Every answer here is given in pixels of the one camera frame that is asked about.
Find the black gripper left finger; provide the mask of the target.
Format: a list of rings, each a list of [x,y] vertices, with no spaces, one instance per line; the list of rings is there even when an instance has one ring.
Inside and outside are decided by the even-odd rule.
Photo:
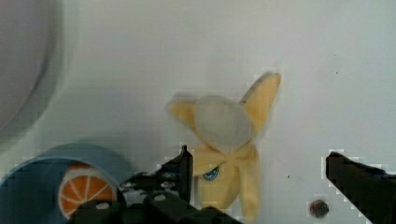
[[[191,199],[193,157],[186,145],[172,160],[154,172],[140,172],[120,183],[120,199],[126,204],[142,203],[147,195],[157,191]]]

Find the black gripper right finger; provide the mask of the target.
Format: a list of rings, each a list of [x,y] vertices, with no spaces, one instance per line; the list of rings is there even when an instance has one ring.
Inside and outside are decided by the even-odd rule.
[[[395,175],[331,152],[326,177],[373,224],[395,224]]]

